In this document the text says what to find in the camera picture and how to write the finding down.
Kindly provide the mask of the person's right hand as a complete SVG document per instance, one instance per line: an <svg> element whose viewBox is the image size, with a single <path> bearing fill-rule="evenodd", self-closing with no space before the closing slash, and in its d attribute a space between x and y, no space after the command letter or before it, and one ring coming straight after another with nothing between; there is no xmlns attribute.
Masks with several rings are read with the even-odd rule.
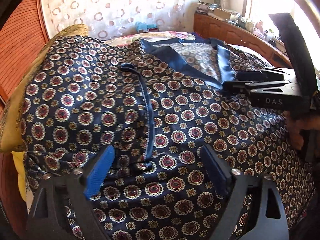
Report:
<svg viewBox="0 0 320 240"><path fill-rule="evenodd" d="M300 132L302 130L317 130L319 131L319 115L309 115L301 119L294 120L289 113L285 111L287 129L290 135L290 141L293 148L301 150L304 146L304 139Z"/></svg>

